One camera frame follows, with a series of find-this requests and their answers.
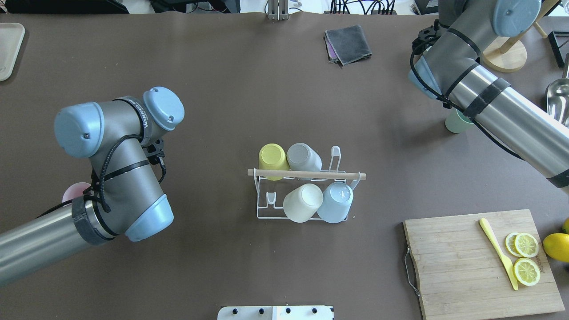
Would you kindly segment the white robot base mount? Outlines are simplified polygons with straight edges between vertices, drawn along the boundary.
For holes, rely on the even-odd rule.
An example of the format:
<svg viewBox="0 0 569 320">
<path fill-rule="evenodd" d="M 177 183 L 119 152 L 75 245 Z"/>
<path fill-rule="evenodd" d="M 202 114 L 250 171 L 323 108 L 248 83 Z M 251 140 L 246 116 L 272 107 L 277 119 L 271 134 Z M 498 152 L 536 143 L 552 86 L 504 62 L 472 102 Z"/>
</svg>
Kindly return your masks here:
<svg viewBox="0 0 569 320">
<path fill-rule="evenodd" d="M 274 306 L 226 306 L 220 308 L 218 320 L 333 320 L 332 306 L 274 305 Z"/>
</svg>

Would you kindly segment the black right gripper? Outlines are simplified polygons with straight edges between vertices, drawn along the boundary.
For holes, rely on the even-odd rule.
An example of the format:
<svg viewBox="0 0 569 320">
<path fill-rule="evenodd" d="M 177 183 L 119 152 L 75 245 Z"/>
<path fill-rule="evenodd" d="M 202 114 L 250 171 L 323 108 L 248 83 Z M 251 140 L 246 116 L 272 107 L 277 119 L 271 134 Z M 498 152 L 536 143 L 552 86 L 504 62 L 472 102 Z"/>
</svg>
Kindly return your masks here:
<svg viewBox="0 0 569 320">
<path fill-rule="evenodd" d="M 421 30 L 411 44 L 413 53 L 424 53 L 429 47 L 432 47 L 441 36 L 441 28 L 432 25 Z"/>
</svg>

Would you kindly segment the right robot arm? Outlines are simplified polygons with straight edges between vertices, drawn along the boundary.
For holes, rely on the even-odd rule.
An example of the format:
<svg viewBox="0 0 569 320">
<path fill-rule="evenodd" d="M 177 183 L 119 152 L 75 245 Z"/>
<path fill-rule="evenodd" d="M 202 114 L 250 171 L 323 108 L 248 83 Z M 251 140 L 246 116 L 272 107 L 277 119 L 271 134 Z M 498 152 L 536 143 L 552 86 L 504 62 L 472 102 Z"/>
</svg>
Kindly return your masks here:
<svg viewBox="0 0 569 320">
<path fill-rule="evenodd" d="M 568 129 L 477 63 L 500 36 L 526 31 L 539 0 L 440 0 L 439 38 L 418 45 L 409 79 L 503 142 L 551 184 L 568 191 Z"/>
</svg>

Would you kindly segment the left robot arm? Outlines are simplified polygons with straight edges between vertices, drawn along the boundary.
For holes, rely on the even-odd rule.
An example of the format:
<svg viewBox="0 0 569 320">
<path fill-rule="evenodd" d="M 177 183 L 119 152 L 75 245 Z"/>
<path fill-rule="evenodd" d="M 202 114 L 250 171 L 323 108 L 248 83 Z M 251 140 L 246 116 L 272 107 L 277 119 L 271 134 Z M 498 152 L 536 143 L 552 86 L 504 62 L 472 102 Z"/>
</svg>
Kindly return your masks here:
<svg viewBox="0 0 569 320">
<path fill-rule="evenodd" d="M 153 87 L 142 99 L 124 96 L 88 102 L 57 113 L 58 144 L 91 162 L 91 186 L 36 219 L 1 235 L 1 285 L 5 286 L 119 235 L 147 239 L 173 222 L 171 205 L 151 165 L 158 148 L 185 116 L 180 98 Z"/>
</svg>

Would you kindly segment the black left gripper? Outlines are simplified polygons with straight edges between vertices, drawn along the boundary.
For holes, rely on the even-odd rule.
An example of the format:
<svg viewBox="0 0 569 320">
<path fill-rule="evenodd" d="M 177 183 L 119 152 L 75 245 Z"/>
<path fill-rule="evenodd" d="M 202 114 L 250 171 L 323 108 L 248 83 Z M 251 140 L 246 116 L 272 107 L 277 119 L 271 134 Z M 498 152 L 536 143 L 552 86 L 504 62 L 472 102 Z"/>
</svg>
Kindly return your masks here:
<svg viewBox="0 0 569 320">
<path fill-rule="evenodd" d="M 152 144 L 144 147 L 144 153 L 150 164 L 160 164 L 160 166 L 164 166 L 163 158 L 165 157 L 165 153 L 163 139 L 155 140 Z"/>
</svg>

